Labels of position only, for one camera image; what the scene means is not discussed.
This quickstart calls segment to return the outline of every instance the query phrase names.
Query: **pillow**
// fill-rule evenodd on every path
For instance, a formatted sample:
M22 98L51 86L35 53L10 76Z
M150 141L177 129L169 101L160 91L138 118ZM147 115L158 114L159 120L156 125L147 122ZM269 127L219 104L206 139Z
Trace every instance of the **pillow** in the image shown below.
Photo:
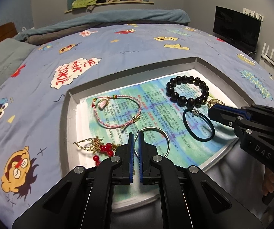
M0 42L0 86L19 68L35 47L15 39Z

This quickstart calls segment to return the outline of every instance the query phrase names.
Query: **blue bed sheet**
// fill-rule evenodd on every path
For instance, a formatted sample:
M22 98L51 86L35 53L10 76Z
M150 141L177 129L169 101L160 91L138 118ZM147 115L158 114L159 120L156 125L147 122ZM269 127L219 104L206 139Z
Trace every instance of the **blue bed sheet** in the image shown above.
M274 81L231 45L182 25L114 25L37 47L0 87L0 219L17 217L61 179L62 94L91 80L155 62L198 56L257 104L274 107Z

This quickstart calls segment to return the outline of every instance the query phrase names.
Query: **gold chain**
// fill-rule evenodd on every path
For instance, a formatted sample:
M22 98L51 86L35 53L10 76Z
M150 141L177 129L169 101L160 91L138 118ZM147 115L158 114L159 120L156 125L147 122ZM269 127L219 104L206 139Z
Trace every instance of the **gold chain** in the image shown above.
M100 153L100 150L101 150L100 146L104 145L102 143L102 140L103 139L99 139L99 136L97 135L95 138L84 139L79 142L73 142L73 144L77 145L82 150L92 151L93 154L97 154L97 153ZM90 146L81 146L81 145L79 145L79 143L81 143L81 142L91 142L92 144ZM112 150L115 151L118 146L119 146L118 144L112 143Z

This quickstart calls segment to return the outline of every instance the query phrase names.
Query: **black bead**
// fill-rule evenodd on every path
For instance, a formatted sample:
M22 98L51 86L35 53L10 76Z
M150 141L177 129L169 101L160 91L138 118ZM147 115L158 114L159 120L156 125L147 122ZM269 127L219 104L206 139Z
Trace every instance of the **black bead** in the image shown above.
M186 102L187 102L187 98L185 98L183 95L180 96L177 100L177 103L178 103L179 106L186 105Z
M171 95L174 92L174 88L173 87L167 87L166 89L166 94L167 95Z
M170 79L170 82L174 83L174 84L177 84L177 80L175 78L171 78Z
M206 86L205 81L200 81L200 83L199 83L199 87L201 88L201 87L204 87L204 86Z
M167 82L166 87L174 87L174 83L173 82Z
M195 79L194 79L194 85L198 86L199 83L200 83L200 81L199 81L198 79L195 78Z
M202 99L200 97L195 98L195 106L201 106L202 105Z
M208 90L209 91L209 87L207 85L202 87L202 90Z
M182 83L187 84L188 83L188 77L187 76L182 76Z
M194 77L193 76L189 76L188 77L188 83L192 84L194 82Z
M171 100L172 101L177 102L178 98L179 98L179 94L177 92L173 92L171 94Z
M205 95L206 97L208 97L209 96L209 91L208 90L203 90L202 95Z
M189 107L193 107L194 103L195 103L195 100L193 98L189 98L187 100L187 106L189 106Z
M208 100L208 96L206 96L206 95L201 95L200 98L201 98L203 101Z
M177 84L181 84L182 83L182 77L181 76L177 76L175 78L177 80Z

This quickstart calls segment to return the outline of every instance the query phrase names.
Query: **television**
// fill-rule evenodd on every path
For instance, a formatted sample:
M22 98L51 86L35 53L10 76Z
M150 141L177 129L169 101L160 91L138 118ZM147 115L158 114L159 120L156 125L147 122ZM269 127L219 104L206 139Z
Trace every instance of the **television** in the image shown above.
M216 7L213 32L244 53L256 51L261 21L249 15Z

